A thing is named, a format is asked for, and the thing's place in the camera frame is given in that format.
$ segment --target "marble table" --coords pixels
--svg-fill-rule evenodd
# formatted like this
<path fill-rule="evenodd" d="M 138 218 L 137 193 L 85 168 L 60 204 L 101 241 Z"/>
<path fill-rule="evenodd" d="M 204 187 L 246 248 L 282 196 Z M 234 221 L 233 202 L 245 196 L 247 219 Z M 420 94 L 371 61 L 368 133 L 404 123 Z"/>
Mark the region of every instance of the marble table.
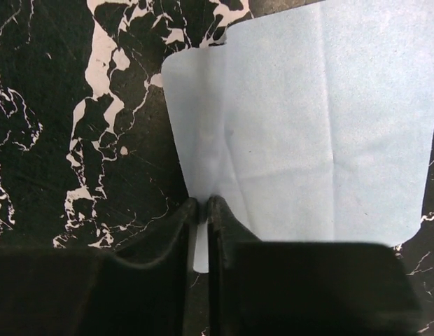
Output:
<path fill-rule="evenodd" d="M 0 1 L 0 245 L 118 249 L 186 199 L 160 69 L 315 0 Z M 434 138 L 421 229 L 395 247 L 434 335 Z M 197 275 L 196 335 L 207 333 Z"/>

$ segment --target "light blue cloth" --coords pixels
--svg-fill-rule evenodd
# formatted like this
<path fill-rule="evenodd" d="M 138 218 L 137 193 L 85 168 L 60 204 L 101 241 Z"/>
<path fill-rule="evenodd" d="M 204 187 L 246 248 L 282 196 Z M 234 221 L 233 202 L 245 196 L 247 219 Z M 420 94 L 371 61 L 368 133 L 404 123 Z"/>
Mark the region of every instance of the light blue cloth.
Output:
<path fill-rule="evenodd" d="M 327 0 L 236 24 L 223 46 L 168 57 L 162 78 L 190 196 L 223 196 L 261 239 L 392 246 L 419 229 L 434 0 Z"/>

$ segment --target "marble countertop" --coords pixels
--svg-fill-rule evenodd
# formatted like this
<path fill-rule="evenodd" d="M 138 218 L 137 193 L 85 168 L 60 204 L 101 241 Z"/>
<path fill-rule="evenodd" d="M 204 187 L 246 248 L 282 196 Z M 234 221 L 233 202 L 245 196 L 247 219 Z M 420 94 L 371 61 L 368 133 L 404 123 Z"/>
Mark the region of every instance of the marble countertop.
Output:
<path fill-rule="evenodd" d="M 117 249 L 172 214 L 187 192 L 162 61 L 311 2 L 0 1 L 0 245 Z M 434 137 L 422 214 L 395 252 L 434 335 Z"/>

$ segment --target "marble pattern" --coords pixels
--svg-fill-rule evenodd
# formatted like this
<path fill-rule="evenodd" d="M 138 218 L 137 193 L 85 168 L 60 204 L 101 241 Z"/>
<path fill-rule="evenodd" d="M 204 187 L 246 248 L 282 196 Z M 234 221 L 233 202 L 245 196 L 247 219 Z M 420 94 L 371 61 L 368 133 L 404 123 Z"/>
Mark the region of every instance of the marble pattern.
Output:
<path fill-rule="evenodd" d="M 116 249 L 172 214 L 187 192 L 163 59 L 311 2 L 0 1 L 0 244 Z M 434 335 L 434 140 L 423 214 L 395 250 Z"/>

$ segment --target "tabletop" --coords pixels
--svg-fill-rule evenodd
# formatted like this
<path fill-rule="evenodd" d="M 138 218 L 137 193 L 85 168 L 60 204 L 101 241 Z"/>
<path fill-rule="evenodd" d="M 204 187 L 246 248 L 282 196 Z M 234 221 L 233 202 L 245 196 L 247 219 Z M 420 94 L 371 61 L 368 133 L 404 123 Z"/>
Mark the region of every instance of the tabletop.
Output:
<path fill-rule="evenodd" d="M 118 249 L 187 198 L 163 60 L 315 0 L 0 1 L 0 245 Z M 434 335 L 434 137 L 421 229 L 395 247 Z M 190 285 L 207 334 L 207 275 Z"/>

